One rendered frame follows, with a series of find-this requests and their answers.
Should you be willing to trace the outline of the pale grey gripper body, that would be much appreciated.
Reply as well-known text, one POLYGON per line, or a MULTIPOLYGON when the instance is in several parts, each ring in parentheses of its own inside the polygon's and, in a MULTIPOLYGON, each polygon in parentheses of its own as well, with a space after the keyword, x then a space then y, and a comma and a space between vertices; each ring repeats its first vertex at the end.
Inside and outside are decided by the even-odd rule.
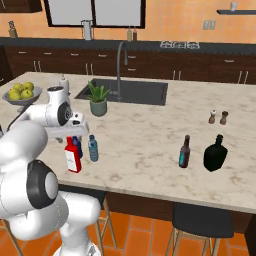
POLYGON ((86 122, 73 120, 61 127, 46 127, 49 138, 64 138, 68 136, 83 136, 89 133, 89 126, 86 122))

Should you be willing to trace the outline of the red plastic bottle white label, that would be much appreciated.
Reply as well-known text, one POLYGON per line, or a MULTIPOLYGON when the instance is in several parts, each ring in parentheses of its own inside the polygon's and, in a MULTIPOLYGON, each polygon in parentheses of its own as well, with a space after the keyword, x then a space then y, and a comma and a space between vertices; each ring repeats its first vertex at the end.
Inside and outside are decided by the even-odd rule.
POLYGON ((70 172, 79 173, 81 171, 81 157, 79 144, 73 141, 72 137, 66 138, 65 155, 67 167, 70 172))

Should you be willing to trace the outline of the clear plastic water bottle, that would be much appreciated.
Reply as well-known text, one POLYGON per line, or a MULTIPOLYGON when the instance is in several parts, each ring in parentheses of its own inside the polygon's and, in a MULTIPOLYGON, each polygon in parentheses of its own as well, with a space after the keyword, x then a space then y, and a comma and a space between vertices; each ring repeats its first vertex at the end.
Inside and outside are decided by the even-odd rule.
POLYGON ((99 158, 99 154, 98 154, 98 144, 94 135, 89 136, 88 149, 89 149, 90 160, 92 162, 96 162, 99 158))

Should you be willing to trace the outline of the green plant in grey pot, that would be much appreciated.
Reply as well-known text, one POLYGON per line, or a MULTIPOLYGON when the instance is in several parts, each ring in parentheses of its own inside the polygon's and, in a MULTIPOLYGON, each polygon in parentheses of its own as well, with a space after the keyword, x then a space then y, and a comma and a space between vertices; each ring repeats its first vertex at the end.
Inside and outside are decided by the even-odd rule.
POLYGON ((102 117, 107 113, 106 96, 110 90, 105 90, 104 86, 94 86, 91 81, 88 82, 88 86, 91 92, 88 96, 91 113, 96 117, 102 117))

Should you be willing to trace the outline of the white soap dispenser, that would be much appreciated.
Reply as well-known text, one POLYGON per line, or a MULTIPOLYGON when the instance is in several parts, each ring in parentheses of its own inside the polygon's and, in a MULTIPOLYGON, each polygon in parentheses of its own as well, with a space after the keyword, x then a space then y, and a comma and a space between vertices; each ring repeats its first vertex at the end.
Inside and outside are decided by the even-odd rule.
POLYGON ((61 75, 59 85, 65 89, 67 94, 69 94, 69 81, 65 78, 64 75, 61 75))

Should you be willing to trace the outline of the dark sink basin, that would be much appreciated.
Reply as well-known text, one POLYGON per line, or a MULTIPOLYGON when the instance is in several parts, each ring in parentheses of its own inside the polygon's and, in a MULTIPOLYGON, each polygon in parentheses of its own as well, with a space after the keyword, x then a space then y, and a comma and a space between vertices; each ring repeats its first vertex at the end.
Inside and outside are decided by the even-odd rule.
MULTIPOLYGON (((93 86, 104 86, 104 90, 110 90, 106 99, 108 102, 117 102, 117 81, 113 79, 91 80, 93 86)), ((164 106, 166 104, 168 84, 163 82, 147 81, 121 81, 121 97, 123 103, 147 104, 164 106)))

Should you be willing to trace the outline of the black-seated wooden stool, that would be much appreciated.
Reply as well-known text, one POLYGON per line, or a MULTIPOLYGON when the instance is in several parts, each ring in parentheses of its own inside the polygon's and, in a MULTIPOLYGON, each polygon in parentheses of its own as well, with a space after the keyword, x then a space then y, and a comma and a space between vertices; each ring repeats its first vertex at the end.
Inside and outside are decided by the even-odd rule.
POLYGON ((202 256, 206 256, 211 240, 215 239, 211 256, 217 256, 220 241, 234 236, 231 213, 225 209, 174 202, 172 232, 165 256, 168 256, 170 246, 173 246, 172 256, 178 256, 180 240, 184 234, 205 240, 202 256))
POLYGON ((4 219, 1 219, 0 230, 5 230, 7 232, 12 244, 14 245, 14 247, 18 253, 18 256, 24 256, 21 248, 18 245, 16 238, 14 237, 14 235, 12 234, 12 232, 10 230, 9 223, 4 219))
POLYGON ((106 213, 105 217, 99 217, 95 223, 95 231, 96 231, 96 237, 98 241, 98 247, 101 252, 101 256, 104 256, 103 239, 104 239, 107 228, 110 228, 110 233, 111 233, 112 241, 114 244, 114 248, 117 248, 117 242, 116 242, 116 236, 114 234, 114 228, 112 224, 106 192, 97 190, 95 193, 95 197, 98 199, 98 201, 100 202, 100 205, 103 207, 106 213))

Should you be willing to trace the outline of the grey metal pitcher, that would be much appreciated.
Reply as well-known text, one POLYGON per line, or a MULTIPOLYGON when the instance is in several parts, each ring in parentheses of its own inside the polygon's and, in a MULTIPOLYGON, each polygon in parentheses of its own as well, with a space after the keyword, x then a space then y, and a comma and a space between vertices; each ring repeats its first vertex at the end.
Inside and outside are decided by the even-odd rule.
POLYGON ((83 39, 87 41, 91 41, 93 39, 92 33, 92 21, 91 20, 82 20, 81 25, 83 27, 83 39))

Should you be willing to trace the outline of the wooden knife block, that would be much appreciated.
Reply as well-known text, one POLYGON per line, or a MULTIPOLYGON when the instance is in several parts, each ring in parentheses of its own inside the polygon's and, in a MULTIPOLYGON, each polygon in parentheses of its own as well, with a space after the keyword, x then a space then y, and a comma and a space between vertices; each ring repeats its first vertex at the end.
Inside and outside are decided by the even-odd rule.
POLYGON ((17 30, 14 25, 14 21, 9 21, 9 35, 10 38, 18 38, 17 30))

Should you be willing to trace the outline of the brown glass beer bottle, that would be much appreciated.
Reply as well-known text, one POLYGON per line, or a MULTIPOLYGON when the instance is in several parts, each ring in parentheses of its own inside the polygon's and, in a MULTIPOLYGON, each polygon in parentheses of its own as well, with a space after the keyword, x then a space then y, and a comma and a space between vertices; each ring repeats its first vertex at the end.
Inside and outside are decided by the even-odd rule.
POLYGON ((179 166, 181 168, 186 168, 188 166, 189 157, 190 157, 190 136, 186 135, 184 139, 184 144, 181 147, 180 155, 179 155, 179 166))

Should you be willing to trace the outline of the dark brown base cupboards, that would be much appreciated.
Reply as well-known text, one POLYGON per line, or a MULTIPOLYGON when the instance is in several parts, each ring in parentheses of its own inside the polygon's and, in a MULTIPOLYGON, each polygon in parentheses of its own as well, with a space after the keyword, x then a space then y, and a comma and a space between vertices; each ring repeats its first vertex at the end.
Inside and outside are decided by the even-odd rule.
MULTIPOLYGON (((121 41, 0 37, 0 71, 6 80, 32 72, 117 75, 121 41)), ((126 42, 123 77, 256 85, 256 44, 200 43, 199 49, 166 49, 161 42, 126 42)))

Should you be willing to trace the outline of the grey hob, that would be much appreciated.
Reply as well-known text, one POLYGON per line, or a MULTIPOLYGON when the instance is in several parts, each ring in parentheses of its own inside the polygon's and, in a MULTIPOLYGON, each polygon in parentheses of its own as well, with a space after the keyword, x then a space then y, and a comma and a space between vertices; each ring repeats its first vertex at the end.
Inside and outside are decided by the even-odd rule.
POLYGON ((161 48, 170 49, 199 49, 199 42, 188 42, 188 41, 162 41, 160 43, 161 48))

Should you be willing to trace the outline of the black squat glass bottle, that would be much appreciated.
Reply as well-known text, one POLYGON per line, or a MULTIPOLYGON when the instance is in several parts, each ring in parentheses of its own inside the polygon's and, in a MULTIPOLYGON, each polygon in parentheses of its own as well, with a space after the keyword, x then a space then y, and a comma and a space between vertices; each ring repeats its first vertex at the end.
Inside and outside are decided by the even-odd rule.
POLYGON ((226 159, 228 149, 222 145, 222 141, 223 136, 218 134, 215 143, 204 151, 203 164, 210 172, 220 169, 226 159))

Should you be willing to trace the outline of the dark brown wall cupboard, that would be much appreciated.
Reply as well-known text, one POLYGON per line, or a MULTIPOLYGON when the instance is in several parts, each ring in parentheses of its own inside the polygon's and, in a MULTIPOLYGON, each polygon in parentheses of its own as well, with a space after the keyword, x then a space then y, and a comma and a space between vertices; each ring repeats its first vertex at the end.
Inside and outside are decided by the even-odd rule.
POLYGON ((41 11, 41 0, 0 0, 0 13, 36 13, 41 11))

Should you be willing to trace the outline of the dark wall shelf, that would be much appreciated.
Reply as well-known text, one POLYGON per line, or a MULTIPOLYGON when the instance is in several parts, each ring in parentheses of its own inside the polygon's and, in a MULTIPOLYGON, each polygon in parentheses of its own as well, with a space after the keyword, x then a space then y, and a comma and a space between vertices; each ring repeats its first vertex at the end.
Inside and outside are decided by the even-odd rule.
POLYGON ((216 10, 219 15, 256 15, 256 10, 216 10))

